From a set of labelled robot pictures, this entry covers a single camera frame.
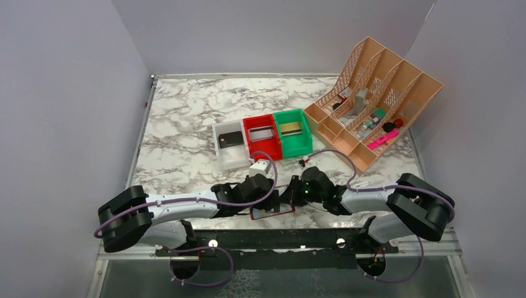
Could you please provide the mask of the red leather card holder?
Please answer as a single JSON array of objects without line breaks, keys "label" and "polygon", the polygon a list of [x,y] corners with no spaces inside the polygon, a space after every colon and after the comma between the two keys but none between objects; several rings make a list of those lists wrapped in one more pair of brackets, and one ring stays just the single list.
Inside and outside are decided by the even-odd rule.
[{"label": "red leather card holder", "polygon": [[264,202],[250,208],[251,219],[264,219],[294,212],[293,196],[294,191],[287,185],[277,187]]}]

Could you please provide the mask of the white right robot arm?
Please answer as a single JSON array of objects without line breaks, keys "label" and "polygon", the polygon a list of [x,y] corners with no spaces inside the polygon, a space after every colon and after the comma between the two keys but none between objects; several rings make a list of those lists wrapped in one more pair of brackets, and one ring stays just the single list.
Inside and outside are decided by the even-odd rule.
[{"label": "white right robot arm", "polygon": [[392,185],[355,188],[334,184],[314,166],[292,178],[283,195],[293,206],[316,202],[337,216],[384,211],[369,217],[354,238],[354,246],[369,251],[409,235],[438,242],[455,217],[452,198],[410,173]]}]

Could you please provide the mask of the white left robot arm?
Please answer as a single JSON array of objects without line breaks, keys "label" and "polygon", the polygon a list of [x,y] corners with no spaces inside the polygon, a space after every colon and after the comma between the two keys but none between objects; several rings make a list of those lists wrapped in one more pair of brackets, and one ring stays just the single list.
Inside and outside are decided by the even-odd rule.
[{"label": "white left robot arm", "polygon": [[130,186],[99,207],[94,236],[107,253],[139,243],[178,249],[190,237],[187,220],[234,217],[250,207],[266,208],[278,196],[275,181],[262,174],[189,194],[148,194],[141,185]]}]

